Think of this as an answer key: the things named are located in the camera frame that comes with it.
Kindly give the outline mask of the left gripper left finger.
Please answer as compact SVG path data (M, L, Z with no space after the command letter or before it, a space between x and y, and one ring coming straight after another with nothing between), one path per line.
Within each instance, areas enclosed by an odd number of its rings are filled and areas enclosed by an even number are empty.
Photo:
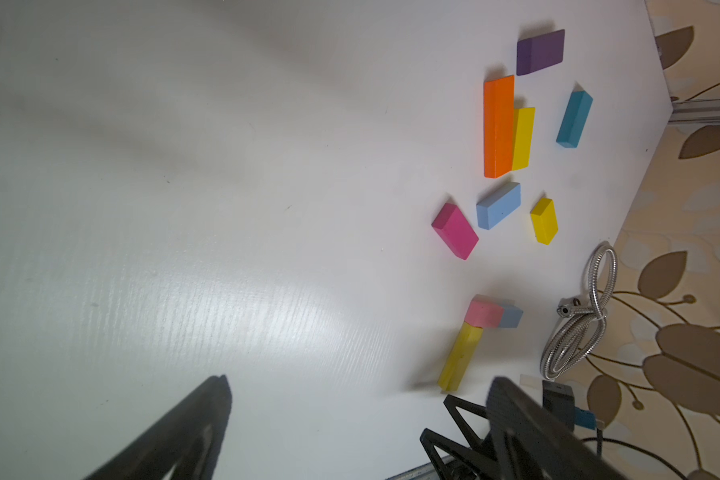
M210 479L232 408L224 375L211 376L90 479Z

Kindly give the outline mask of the long yellow-green block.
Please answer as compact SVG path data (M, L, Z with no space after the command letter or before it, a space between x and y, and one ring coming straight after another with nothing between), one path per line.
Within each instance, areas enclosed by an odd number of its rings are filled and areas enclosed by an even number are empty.
M458 390L483 335L483 329L464 322L438 379L444 392Z

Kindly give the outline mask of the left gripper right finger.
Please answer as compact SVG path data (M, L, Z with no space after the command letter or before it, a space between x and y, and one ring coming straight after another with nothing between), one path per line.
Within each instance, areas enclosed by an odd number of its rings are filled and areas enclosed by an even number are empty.
M623 477L506 377L493 380L486 413L502 479Z

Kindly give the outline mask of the pink block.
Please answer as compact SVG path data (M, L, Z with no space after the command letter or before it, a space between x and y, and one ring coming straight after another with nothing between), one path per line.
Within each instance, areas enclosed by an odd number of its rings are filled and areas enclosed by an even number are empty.
M474 296L467 308L464 322L472 327L499 328L504 316L504 307L488 297L482 295Z

